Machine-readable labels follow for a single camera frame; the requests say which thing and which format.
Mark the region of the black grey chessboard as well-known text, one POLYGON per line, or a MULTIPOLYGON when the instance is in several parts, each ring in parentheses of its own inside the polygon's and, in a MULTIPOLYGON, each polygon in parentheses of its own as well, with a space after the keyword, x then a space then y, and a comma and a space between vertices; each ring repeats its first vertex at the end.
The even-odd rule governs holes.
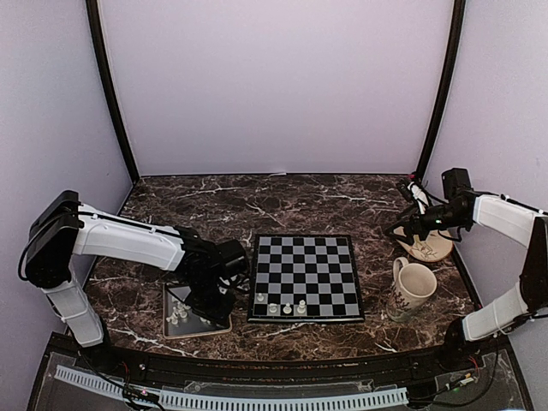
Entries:
POLYGON ((349 235, 260 234, 253 250, 249 323, 361 323, 365 314, 349 235), (262 293, 265 299, 256 301, 262 293), (296 311, 305 300, 307 313, 296 311), (270 303, 278 305, 270 314, 270 303), (290 303, 293 312, 283 313, 290 303))

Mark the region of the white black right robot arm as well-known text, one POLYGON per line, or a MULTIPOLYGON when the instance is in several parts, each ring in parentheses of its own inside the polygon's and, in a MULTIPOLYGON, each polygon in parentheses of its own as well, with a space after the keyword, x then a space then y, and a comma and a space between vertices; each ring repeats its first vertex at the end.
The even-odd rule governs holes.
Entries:
POLYGON ((433 231, 450 228, 470 230, 474 225, 491 229, 522 247, 503 255, 499 245, 484 254, 466 247, 474 256, 474 269, 489 269, 489 279, 498 272, 515 278, 509 290, 488 305, 454 320, 437 354, 438 365, 446 372, 457 370, 479 349, 482 342, 507 335, 537 318, 547 307, 547 215, 503 194, 475 192, 461 188, 439 205, 428 203, 424 190, 408 193, 414 201, 385 234, 409 246, 424 241, 433 231))

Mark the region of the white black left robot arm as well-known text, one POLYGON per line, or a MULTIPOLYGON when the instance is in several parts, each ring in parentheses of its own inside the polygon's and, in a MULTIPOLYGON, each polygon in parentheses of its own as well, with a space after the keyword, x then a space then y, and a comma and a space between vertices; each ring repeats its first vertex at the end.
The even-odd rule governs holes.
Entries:
POLYGON ((102 373, 121 365, 108 331, 70 267, 75 255, 107 257, 172 272, 190 289, 184 301, 193 314, 230 325, 232 277, 246 268, 238 241, 216 244, 192 228, 139 223, 86 205, 75 191, 61 192, 33 222, 17 266, 20 280, 41 289, 87 359, 102 373))

